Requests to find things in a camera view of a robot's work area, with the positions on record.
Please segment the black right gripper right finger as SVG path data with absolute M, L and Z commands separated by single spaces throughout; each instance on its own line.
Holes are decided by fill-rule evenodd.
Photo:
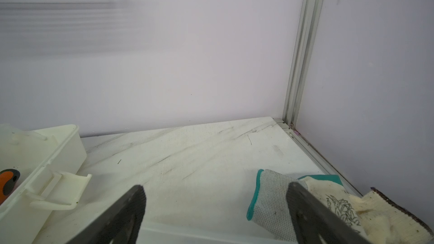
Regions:
M 299 244 L 369 244 L 299 183 L 290 183 L 286 194 Z

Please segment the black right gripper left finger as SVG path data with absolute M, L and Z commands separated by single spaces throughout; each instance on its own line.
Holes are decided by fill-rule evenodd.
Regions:
M 135 244 L 146 210 L 143 186 L 135 185 L 84 230 L 70 244 Z

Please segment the white plastic toolbox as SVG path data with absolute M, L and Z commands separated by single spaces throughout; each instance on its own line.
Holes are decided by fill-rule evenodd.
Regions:
M 75 209 L 92 178 L 77 174 L 86 158 L 77 125 L 22 131 L 1 124 L 1 171 L 20 172 L 1 204 L 1 243 L 31 244 L 52 212 Z

